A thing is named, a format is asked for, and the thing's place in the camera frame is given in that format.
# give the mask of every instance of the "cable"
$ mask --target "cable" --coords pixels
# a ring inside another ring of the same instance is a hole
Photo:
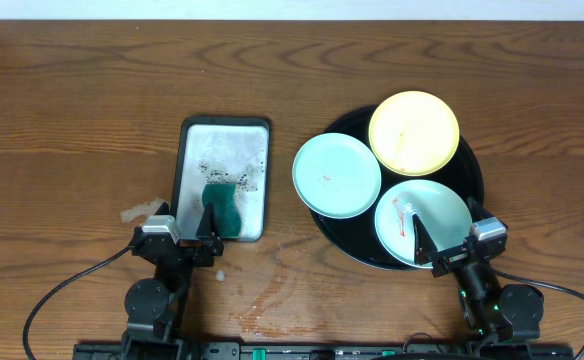
[[[483,267],[486,270],[491,271],[494,275],[500,276],[502,278],[509,279],[509,280],[513,280],[513,281],[518,281],[520,283],[524,283],[524,284],[528,284],[528,285],[541,286],[541,287],[544,287],[544,288],[548,288],[548,289],[560,291],[562,293],[566,293],[566,294],[569,294],[569,295],[572,295],[572,296],[576,296],[579,299],[581,299],[581,300],[584,301],[584,294],[581,294],[578,291],[574,291],[572,289],[564,288],[563,286],[558,286],[558,285],[554,285],[554,284],[550,284],[550,283],[544,283],[544,282],[541,282],[541,281],[530,280],[530,279],[526,279],[526,278],[522,278],[522,277],[518,277],[518,276],[506,274],[506,273],[504,273],[502,271],[493,269],[487,263],[483,263]],[[574,360],[580,360],[583,356],[584,356],[584,344],[583,344],[583,347],[581,348],[581,350],[579,350],[579,352],[574,357]]]
[[[71,278],[65,280],[64,282],[57,285],[54,289],[52,289],[47,295],[45,295],[43,297],[43,299],[41,299],[41,301],[39,301],[38,304],[36,304],[34,309],[32,309],[30,316],[28,316],[28,320],[25,322],[25,326],[23,326],[23,349],[25,349],[25,354],[28,356],[29,360],[36,360],[36,358],[34,357],[34,354],[32,353],[32,349],[30,348],[30,342],[28,340],[28,333],[30,332],[30,325],[32,325],[32,321],[34,320],[36,313],[39,312],[39,310],[41,310],[41,307],[43,306],[43,304],[45,304],[46,301],[50,300],[52,295],[56,294],[59,290],[63,289],[68,284],[74,282],[75,280],[78,280],[78,279],[84,277],[85,275],[91,274],[91,273],[99,270],[100,268],[102,268],[106,265],[109,265],[112,261],[120,258],[123,254],[128,252],[128,250],[130,250],[130,249],[126,247],[125,249],[114,254],[114,256],[112,256],[111,258],[109,258],[109,259],[107,259],[107,260],[105,260],[97,265],[94,265],[93,267],[91,267],[83,272],[80,272],[80,273],[72,276]]]
[[[408,352],[408,345],[410,344],[410,341],[412,341],[412,338],[415,337],[415,336],[419,336],[419,335],[427,336],[432,341],[434,341],[434,338],[430,334],[428,334],[428,333],[423,333],[423,332],[414,333],[414,334],[410,335],[410,337],[407,340],[405,340],[405,343],[403,343],[403,353],[404,354],[407,354],[407,352]],[[440,353],[444,353],[445,352],[445,351],[443,351],[443,349],[441,349],[439,347],[439,344],[434,344],[434,345],[436,346],[436,348],[439,350]]]

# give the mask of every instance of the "white wall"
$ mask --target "white wall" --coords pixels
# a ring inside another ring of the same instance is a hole
[[[0,0],[0,19],[584,20],[584,0]]]

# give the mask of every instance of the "wood grain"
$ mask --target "wood grain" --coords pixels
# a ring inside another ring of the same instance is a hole
[[[292,185],[307,139],[406,89],[444,99],[475,149],[486,206],[511,229],[495,267],[584,292],[584,23],[0,22],[0,359],[24,357],[23,323],[49,289],[127,244],[122,210],[170,197],[194,114],[266,116],[273,132],[265,236],[197,270],[189,333],[467,334],[454,279],[351,260]],[[125,292],[151,275],[125,256],[61,291],[34,322],[35,353],[116,341]],[[579,348],[584,303],[544,294],[542,340]]]

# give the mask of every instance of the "green sponge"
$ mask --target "green sponge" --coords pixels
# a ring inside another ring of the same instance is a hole
[[[234,203],[236,189],[236,184],[207,184],[201,195],[203,208],[214,204],[214,223],[224,239],[236,239],[241,234],[241,217]]]

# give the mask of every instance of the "light blue plate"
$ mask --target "light blue plate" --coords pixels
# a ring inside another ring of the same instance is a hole
[[[376,234],[390,255],[418,268],[432,269],[432,264],[414,262],[413,214],[419,216],[439,250],[463,244],[472,225],[467,205],[447,186],[418,179],[391,187],[376,206]]]
[[[294,158],[292,179],[310,209],[334,219],[363,213],[381,191],[381,167],[372,150],[339,133],[306,142]]]

